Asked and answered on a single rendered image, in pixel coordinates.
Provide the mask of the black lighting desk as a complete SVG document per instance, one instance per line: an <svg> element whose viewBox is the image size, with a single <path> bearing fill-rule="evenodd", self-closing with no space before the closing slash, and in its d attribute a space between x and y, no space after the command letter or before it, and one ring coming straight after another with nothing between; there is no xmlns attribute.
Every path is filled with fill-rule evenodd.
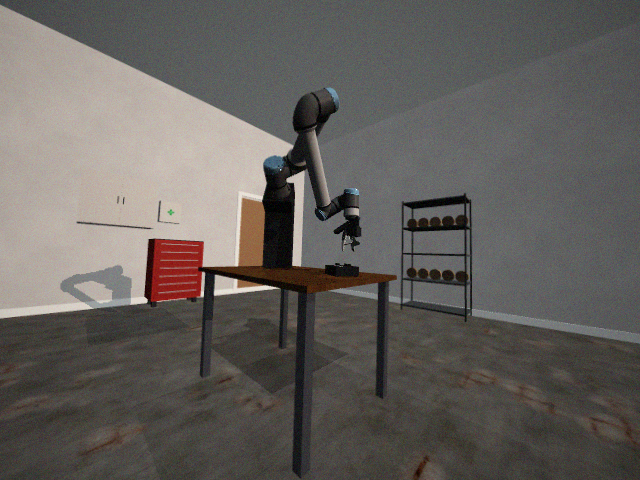
<svg viewBox="0 0 640 480"><path fill-rule="evenodd" d="M355 267L355 268L352 268ZM340 265L325 265L325 273L333 276L359 276L359 267L351 266L351 264Z"/></svg>

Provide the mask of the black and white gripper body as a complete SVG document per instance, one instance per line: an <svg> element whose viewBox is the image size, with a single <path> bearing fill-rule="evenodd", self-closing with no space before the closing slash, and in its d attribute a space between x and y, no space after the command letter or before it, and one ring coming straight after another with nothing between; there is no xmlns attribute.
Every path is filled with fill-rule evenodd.
<svg viewBox="0 0 640 480"><path fill-rule="evenodd" d="M344 228L347 231L347 236L357 235L352 237L361 237L361 228L359 227L360 217L347 216L345 217L345 220L348 220L350 223L350 225ZM349 227L353 227L353 228L349 228Z"/></svg>

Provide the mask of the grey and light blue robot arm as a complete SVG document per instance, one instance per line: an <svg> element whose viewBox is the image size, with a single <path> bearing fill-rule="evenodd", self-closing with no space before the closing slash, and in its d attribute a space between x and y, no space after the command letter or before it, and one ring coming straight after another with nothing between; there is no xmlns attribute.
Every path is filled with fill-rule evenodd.
<svg viewBox="0 0 640 480"><path fill-rule="evenodd" d="M287 178L308 169L317 206L315 215L321 221L327 220L343 209L344 217L359 216L357 189L345 189L344 194L330 201L317 142L317 137L326 121L338 109L339 99L332 88L323 88L305 94L298 101L293 115L294 131L299 134L294 150L291 148L284 157L270 156L263 163L267 182L266 194L274 200L289 196L291 189Z"/></svg>

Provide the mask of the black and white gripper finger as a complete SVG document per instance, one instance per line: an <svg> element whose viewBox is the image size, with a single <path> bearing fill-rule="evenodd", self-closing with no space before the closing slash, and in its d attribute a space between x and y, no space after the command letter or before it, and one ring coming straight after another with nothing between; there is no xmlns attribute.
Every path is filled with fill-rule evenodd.
<svg viewBox="0 0 640 480"><path fill-rule="evenodd" d="M347 244L351 244L352 240L350 240L350 236L347 236L347 231L346 229L344 229L343 234L342 234L342 251L344 251L344 247Z"/></svg>
<svg viewBox="0 0 640 480"><path fill-rule="evenodd" d="M350 236L350 240L352 240L352 243L351 243L351 249L353 250L353 252L355 252L355 247L354 247L354 246L359 245L359 244L360 244L360 242L359 242L359 241L356 241L355 237L352 237L352 236Z"/></svg>

